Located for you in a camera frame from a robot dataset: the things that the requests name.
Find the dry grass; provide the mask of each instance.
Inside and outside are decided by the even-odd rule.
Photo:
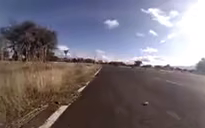
[[[70,103],[99,66],[0,62],[0,123],[11,123],[40,105]]]

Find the debris on road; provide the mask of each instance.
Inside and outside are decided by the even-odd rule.
[[[145,102],[142,103],[142,105],[143,105],[143,106],[147,106],[147,105],[149,105],[149,102],[148,102],[148,101],[145,101]]]

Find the white cloud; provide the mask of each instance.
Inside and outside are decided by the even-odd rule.
[[[58,49],[64,51],[64,50],[69,50],[69,47],[66,45],[58,45]]]
[[[109,62],[109,61],[112,60],[110,57],[108,57],[108,56],[106,56],[106,55],[102,55],[102,56],[101,56],[101,59],[102,59],[103,61],[107,61],[107,62]]]
[[[104,54],[104,53],[105,53],[105,51],[100,50],[100,49],[97,49],[97,50],[96,50],[96,53],[97,53],[97,54]]]
[[[152,20],[155,20],[166,27],[173,27],[171,19],[179,15],[179,13],[175,10],[172,10],[169,12],[169,14],[167,14],[159,8],[149,8],[147,10],[141,9],[141,11],[143,13],[149,14],[152,17]]]
[[[166,42],[166,40],[161,40],[161,41],[160,41],[161,44],[163,44],[163,43],[165,43],[165,42]]]
[[[64,58],[64,57],[66,57],[63,50],[55,50],[54,53],[55,53],[55,55],[56,55],[57,57],[59,57],[59,58]],[[67,57],[72,57],[72,55],[71,55],[70,52],[67,53]]]
[[[149,33],[152,34],[153,36],[158,36],[158,34],[152,29],[149,30]]]
[[[132,59],[130,59],[131,62],[134,62],[136,60],[141,60],[143,64],[152,64],[152,65],[167,64],[167,60],[163,56],[147,55],[147,56],[133,57]]]
[[[179,12],[176,10],[171,10],[169,13],[170,17],[177,17],[179,15]]]
[[[111,20],[111,19],[105,20],[104,24],[106,25],[106,27],[108,29],[114,29],[114,28],[117,28],[120,25],[118,20]]]
[[[158,52],[157,49],[151,48],[151,47],[146,47],[145,49],[141,49],[141,51],[142,51],[143,53],[156,53],[156,52]]]
[[[92,53],[88,53],[88,52],[83,52],[83,51],[78,51],[78,52],[74,52],[73,57],[77,57],[77,58],[95,58],[95,54]]]
[[[176,33],[171,33],[167,36],[167,39],[172,39],[176,36],[177,34]]]
[[[144,36],[145,36],[145,34],[139,33],[139,32],[137,32],[135,35],[136,35],[137,37],[144,37]]]

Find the asphalt road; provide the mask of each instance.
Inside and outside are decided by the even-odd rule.
[[[205,128],[205,77],[103,67],[53,128]]]

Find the blue sky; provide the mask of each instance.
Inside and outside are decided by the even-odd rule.
[[[69,48],[73,57],[192,65],[205,54],[195,55],[202,43],[196,43],[195,47],[192,41],[197,38],[189,38],[200,34],[192,32],[200,23],[191,24],[196,19],[191,17],[190,9],[203,3],[196,0],[0,0],[0,26],[11,21],[33,20],[57,31],[59,48]]]

